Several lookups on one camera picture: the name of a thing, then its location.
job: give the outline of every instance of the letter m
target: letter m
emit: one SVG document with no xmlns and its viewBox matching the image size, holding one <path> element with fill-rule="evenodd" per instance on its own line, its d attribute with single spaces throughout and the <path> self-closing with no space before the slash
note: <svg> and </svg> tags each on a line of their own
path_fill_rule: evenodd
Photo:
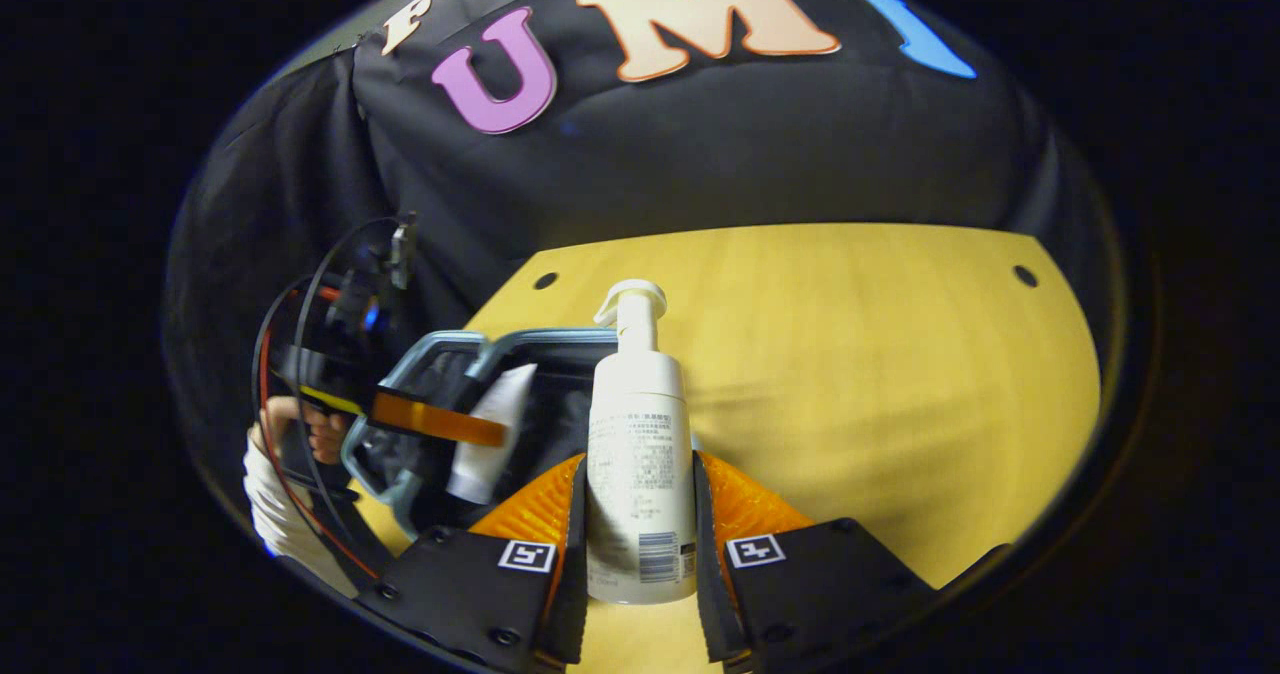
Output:
<svg viewBox="0 0 1280 674">
<path fill-rule="evenodd" d="M 713 59 L 726 56 L 735 13 L 748 29 L 742 46 L 754 54 L 832 54 L 840 49 L 840 40 L 814 26 L 792 0 L 577 0 L 577 4 L 604 13 L 626 56 L 618 67 L 618 78 L 627 82 L 652 81 L 689 63 L 689 52 L 667 46 L 657 27 Z"/>
</svg>

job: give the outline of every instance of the yellow table surface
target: yellow table surface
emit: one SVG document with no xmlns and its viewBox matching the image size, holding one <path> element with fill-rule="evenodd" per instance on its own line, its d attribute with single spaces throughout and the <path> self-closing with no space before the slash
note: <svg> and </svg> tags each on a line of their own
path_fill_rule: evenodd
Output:
<svg viewBox="0 0 1280 674">
<path fill-rule="evenodd" d="M 817 522 L 851 515 L 933 587 L 1033 523 L 1098 414 L 1083 311 L 1043 247 L 1006 231 L 785 224 L 549 249 L 467 329 L 594 326 L 627 278 L 667 294 L 659 348 L 684 367 L 703 449 Z M 360 505 L 393 551 L 408 545 L 387 506 Z M 575 669 L 721 671 L 695 597 L 593 600 Z"/>
</svg>

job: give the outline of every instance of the purple letter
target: purple letter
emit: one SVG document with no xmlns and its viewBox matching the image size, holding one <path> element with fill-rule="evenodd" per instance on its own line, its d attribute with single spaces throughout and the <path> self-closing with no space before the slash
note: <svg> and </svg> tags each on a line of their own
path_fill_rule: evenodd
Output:
<svg viewBox="0 0 1280 674">
<path fill-rule="evenodd" d="M 484 41 L 497 41 L 520 72 L 520 91 L 506 101 L 494 100 L 485 91 L 475 69 L 471 68 L 471 47 L 463 46 L 449 54 L 431 72 L 431 81 L 444 87 L 453 106 L 471 127 L 484 133 L 517 130 L 552 104 L 556 95 L 556 69 L 547 51 L 529 31 L 529 6 L 494 22 L 480 35 Z"/>
</svg>

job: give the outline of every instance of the barcode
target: barcode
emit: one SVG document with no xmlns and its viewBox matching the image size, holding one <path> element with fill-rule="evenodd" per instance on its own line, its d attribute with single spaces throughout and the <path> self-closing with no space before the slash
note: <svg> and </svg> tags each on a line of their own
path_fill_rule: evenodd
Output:
<svg viewBox="0 0 1280 674">
<path fill-rule="evenodd" d="M 676 532 L 640 535 L 640 582 L 675 582 L 676 576 Z"/>
</svg>

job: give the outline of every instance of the pump dispenser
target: pump dispenser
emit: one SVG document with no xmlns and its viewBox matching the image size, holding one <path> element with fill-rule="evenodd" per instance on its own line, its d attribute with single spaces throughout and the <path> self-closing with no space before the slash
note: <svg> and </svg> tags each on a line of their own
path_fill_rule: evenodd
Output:
<svg viewBox="0 0 1280 674">
<path fill-rule="evenodd" d="M 617 324 L 618 352 L 595 367 L 588 439 L 588 592 L 662 604 L 695 591 L 692 448 L 680 364 L 658 350 L 662 288 L 611 288 L 595 324 Z"/>
</svg>

